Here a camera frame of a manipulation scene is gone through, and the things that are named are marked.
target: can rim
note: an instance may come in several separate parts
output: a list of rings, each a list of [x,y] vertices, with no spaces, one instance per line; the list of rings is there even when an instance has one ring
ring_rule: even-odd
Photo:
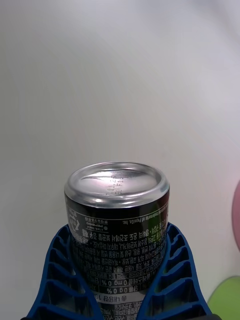
[[[156,185],[148,190],[141,192],[134,192],[132,194],[124,195],[95,195],[90,192],[79,190],[76,186],[76,181],[87,175],[98,172],[97,170],[104,169],[119,169],[132,170],[145,173],[156,179]],[[73,172],[68,178],[64,193],[71,200],[88,207],[102,208],[102,209],[124,209],[138,207],[154,202],[163,197],[169,190],[169,182],[164,173],[150,165],[137,162],[101,162],[85,166]]]

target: silver can top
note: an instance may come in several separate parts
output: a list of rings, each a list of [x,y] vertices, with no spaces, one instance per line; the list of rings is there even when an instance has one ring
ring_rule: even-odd
[[[73,201],[90,207],[121,209],[151,203],[169,190],[165,175],[145,164],[103,162],[75,171],[64,192]]]

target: can label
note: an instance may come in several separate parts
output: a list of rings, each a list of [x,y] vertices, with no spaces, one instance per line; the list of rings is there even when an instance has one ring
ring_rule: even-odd
[[[105,320],[136,319],[164,258],[169,194],[141,208],[112,210],[65,198],[72,257]]]

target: black can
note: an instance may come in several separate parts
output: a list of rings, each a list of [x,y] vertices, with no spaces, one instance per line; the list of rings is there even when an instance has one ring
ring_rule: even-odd
[[[153,167],[105,162],[64,192],[71,253],[105,320],[133,320],[166,250],[169,183]]]

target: green object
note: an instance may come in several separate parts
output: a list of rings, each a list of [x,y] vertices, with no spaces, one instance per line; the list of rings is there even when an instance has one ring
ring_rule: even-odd
[[[240,320],[240,276],[223,281],[207,304],[211,312],[222,320]]]

